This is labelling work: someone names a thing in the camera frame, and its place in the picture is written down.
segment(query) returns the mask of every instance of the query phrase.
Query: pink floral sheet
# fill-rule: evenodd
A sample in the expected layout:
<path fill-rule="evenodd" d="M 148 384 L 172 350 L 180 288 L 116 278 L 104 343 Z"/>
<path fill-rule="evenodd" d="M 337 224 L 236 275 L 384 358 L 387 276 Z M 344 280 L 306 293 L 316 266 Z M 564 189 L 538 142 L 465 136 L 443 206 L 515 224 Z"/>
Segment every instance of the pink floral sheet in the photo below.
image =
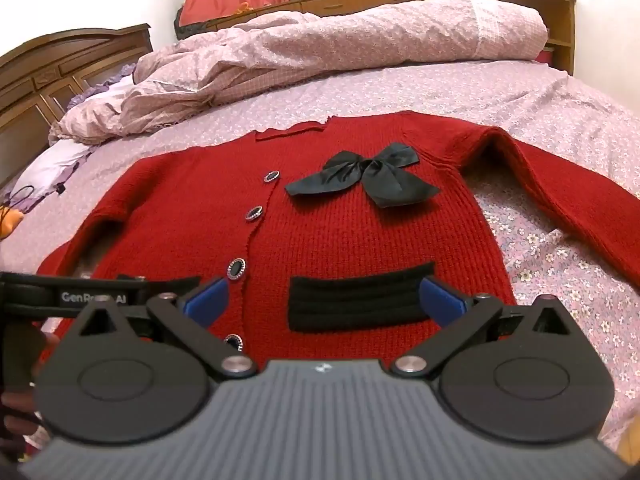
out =
<path fill-rule="evenodd" d="M 219 144 L 254 129 L 324 121 L 330 115 L 399 110 L 497 124 L 517 139 L 607 175 L 632 193 L 640 191 L 640 120 L 566 73 L 530 61 L 379 68 L 316 78 L 212 108 L 153 135 L 101 146 L 69 179 L 66 192 L 44 199 L 0 244 L 0 269 L 34 272 L 144 156 Z M 638 292 L 541 215 L 501 168 L 475 166 L 468 182 L 502 248 L 518 302 L 530 303 L 542 293 L 558 295 L 609 367 L 616 397 L 601 438 L 614 447 L 640 397 Z M 90 255 L 84 264 L 92 263 Z"/>

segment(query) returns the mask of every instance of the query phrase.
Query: wooden shelf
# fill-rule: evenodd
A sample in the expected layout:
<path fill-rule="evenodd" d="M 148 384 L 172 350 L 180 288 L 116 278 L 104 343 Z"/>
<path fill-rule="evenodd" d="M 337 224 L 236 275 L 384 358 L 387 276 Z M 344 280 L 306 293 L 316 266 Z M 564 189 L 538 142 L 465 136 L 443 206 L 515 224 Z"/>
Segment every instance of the wooden shelf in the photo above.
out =
<path fill-rule="evenodd" d="M 568 41 L 556 40 L 555 38 L 549 38 L 548 40 L 546 40 L 546 44 L 556 46 L 572 46 Z"/>

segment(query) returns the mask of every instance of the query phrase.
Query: button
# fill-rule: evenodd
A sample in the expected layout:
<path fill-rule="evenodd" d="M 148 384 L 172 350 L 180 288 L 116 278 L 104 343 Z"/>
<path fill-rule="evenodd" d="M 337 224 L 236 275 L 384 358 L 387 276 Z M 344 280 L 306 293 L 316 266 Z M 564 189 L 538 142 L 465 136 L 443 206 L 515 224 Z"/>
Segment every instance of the button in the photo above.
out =
<path fill-rule="evenodd" d="M 262 211 L 263 211 L 262 206 L 257 205 L 256 207 L 249 209 L 249 212 L 246 214 L 244 219 L 247 220 L 248 222 L 252 222 L 262 214 Z"/>
<path fill-rule="evenodd" d="M 236 258 L 226 268 L 226 276 L 230 280 L 239 280 L 240 277 L 244 274 L 245 269 L 246 261 L 244 261 L 242 258 Z"/>
<path fill-rule="evenodd" d="M 273 182 L 274 180 L 276 180 L 277 178 L 280 177 L 280 172 L 279 171 L 270 171 L 269 173 L 267 173 L 264 176 L 264 181 L 265 182 Z"/>
<path fill-rule="evenodd" d="M 239 352 L 241 352 L 242 348 L 244 348 L 244 343 L 242 342 L 242 338 L 238 334 L 229 334 L 228 336 L 225 337 L 224 341 L 225 343 L 231 345 L 233 348 L 235 348 Z"/>

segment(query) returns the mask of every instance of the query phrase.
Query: black satin bow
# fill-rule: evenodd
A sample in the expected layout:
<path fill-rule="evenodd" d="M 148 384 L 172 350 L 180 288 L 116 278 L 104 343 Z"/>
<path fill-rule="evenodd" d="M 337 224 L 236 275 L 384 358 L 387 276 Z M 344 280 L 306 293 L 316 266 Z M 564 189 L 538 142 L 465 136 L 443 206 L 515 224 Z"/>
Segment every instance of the black satin bow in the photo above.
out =
<path fill-rule="evenodd" d="M 332 193 L 362 180 L 364 190 L 379 207 L 415 204 L 440 191 L 400 169 L 416 162 L 420 159 L 415 150 L 399 142 L 391 143 L 373 158 L 340 152 L 326 162 L 322 171 L 287 184 L 285 189 L 291 196 Z"/>

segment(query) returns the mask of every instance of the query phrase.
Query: wooden bed frame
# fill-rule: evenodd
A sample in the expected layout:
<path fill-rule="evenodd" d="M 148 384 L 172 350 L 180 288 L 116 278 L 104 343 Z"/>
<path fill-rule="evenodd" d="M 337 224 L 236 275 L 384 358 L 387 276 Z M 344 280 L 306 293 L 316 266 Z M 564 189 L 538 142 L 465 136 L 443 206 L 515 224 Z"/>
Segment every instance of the wooden bed frame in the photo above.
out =
<path fill-rule="evenodd" d="M 277 10 L 318 16 L 350 14 L 410 0 L 295 0 L 207 24 L 206 32 Z M 537 9 L 550 30 L 552 66 L 574 70 L 575 0 L 502 0 Z M 151 51 L 148 25 L 82 28 L 41 36 L 0 57 L 0 188 L 46 147 L 53 121 L 71 98 Z"/>
<path fill-rule="evenodd" d="M 151 52 L 149 26 L 79 28 L 0 57 L 0 189 L 48 147 L 69 101 Z"/>

